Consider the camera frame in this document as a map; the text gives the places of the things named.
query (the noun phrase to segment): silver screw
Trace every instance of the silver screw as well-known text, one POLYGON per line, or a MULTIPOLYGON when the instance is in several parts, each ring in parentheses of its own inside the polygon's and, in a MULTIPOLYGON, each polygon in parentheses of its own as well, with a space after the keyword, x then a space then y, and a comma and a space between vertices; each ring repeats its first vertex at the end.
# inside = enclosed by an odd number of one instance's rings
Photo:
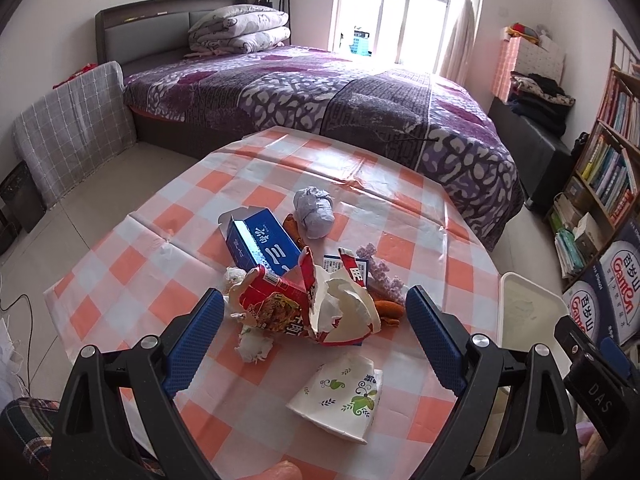
POLYGON ((149 350, 158 344, 158 338, 154 335, 148 335, 140 341, 140 346, 145 350, 149 350))
POLYGON ((546 357, 549 355, 549 348, 543 344, 536 345, 536 354, 542 355, 542 357, 546 357))
POLYGON ((91 357, 95 354, 95 346, 87 345, 81 351, 80 355, 84 358, 91 357))
POLYGON ((471 338, 471 341, 480 348, 487 348, 489 346, 489 338, 484 334, 476 334, 471 338))

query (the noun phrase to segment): black mechanical device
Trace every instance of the black mechanical device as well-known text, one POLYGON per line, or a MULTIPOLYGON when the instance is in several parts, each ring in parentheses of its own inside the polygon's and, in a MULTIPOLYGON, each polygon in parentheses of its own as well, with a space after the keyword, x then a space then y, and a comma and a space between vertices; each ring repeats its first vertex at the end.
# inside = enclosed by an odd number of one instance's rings
MULTIPOLYGON (((132 388, 158 461, 169 480, 217 480, 172 402, 189 386, 223 318, 222 295, 209 289, 191 314, 132 349, 101 354, 85 346, 71 372, 52 442, 52 480, 149 479, 131 436, 119 388, 132 388)), ((549 348, 498 348, 441 313, 420 286, 406 298, 408 320, 443 387, 458 398, 411 480, 578 480, 575 416, 566 390, 589 415, 609 453, 591 476, 634 472, 640 375, 617 347, 603 353, 569 318, 555 336, 572 359, 562 380, 549 348), (509 400, 485 468, 470 462, 498 388, 509 400)))

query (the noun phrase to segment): patterned bedspread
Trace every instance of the patterned bedspread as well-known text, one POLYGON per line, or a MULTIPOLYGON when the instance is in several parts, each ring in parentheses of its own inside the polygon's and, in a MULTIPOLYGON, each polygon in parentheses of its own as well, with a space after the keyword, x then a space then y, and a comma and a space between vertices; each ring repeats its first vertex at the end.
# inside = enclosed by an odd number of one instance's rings
POLYGON ((184 60, 126 85, 127 105, 166 120, 238 134, 286 126, 386 156, 442 184, 489 250, 524 201, 492 122, 438 76, 290 46, 184 60))

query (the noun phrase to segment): human hand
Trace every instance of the human hand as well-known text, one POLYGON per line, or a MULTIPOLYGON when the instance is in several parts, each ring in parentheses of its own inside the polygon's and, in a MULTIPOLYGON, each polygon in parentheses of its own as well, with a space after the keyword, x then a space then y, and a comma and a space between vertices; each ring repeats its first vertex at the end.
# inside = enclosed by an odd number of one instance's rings
POLYGON ((302 473, 291 462, 280 462, 264 473, 247 476, 242 480, 302 480, 302 473))

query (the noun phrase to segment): white plastic bin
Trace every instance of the white plastic bin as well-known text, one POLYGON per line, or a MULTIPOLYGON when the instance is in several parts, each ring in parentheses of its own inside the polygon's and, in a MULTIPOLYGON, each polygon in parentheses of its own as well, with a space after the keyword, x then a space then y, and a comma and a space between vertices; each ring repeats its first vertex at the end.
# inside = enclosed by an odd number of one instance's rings
POLYGON ((567 314, 560 296, 515 272, 507 272, 500 280, 498 295, 498 345, 528 352, 533 345, 543 343, 564 377, 571 361, 554 338, 554 329, 558 319, 567 314))

